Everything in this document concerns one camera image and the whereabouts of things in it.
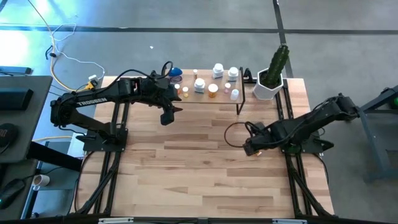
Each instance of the potted cactus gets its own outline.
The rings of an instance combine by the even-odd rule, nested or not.
[[[258,100],[271,100],[282,88],[282,70],[289,57],[289,49],[285,44],[275,52],[269,68],[257,73],[257,83],[253,93]]]

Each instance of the white pot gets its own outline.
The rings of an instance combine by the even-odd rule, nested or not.
[[[275,96],[275,94],[283,87],[284,82],[283,82],[283,78],[282,78],[282,74],[280,74],[280,85],[273,88],[273,89],[269,89],[263,85],[260,84],[260,73],[267,71],[268,68],[257,72],[257,83],[256,86],[253,89],[253,93],[254,96],[256,96],[256,98],[258,100],[272,100]]]

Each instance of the concrete floor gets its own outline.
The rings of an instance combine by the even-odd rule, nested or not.
[[[272,0],[70,0],[33,1],[50,25],[76,22],[90,27],[161,28],[280,28]],[[279,0],[285,29],[397,30],[398,1],[394,0]],[[8,0],[0,12],[3,24],[42,25],[23,0]],[[59,32],[65,36],[68,32]],[[397,35],[286,34],[292,75],[304,78],[311,106],[339,92],[357,105],[376,97],[384,87],[398,84]],[[59,44],[65,53],[102,65],[110,75],[136,68],[159,71],[172,60],[181,68],[244,66],[266,68],[280,44],[278,33],[155,33],[77,32]],[[50,75],[44,52],[48,32],[0,30],[0,64],[28,66],[34,75]],[[60,57],[55,73],[77,88],[88,76],[101,74],[93,65]],[[53,92],[62,94],[52,88]],[[52,127],[49,95],[35,138],[68,135]],[[90,116],[94,106],[82,108]],[[324,139],[335,143],[325,153],[330,192],[337,215],[345,218],[398,222],[398,182],[363,181],[373,166],[368,142],[359,121],[333,123]]]

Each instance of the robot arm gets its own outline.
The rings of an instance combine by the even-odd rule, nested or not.
[[[276,121],[266,127],[262,123],[252,124],[251,137],[246,139],[243,148],[251,156],[261,149],[297,146],[308,140],[311,133],[333,121],[349,121],[356,117],[358,113],[355,104],[349,97],[339,94],[298,118]]]
[[[174,121],[174,112],[182,110],[174,107],[173,101],[181,99],[169,79],[152,73],[148,78],[123,78],[108,87],[93,91],[65,93],[51,101],[51,122],[54,126],[62,127],[74,124],[98,132],[102,138],[107,139],[116,134],[116,124],[97,121],[80,114],[77,108],[105,102],[144,103],[163,108],[160,122],[168,125]]]

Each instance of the cactus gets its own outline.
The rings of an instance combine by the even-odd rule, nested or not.
[[[266,73],[260,74],[260,84],[273,89],[280,85],[280,73],[289,57],[289,49],[285,44],[279,46]]]

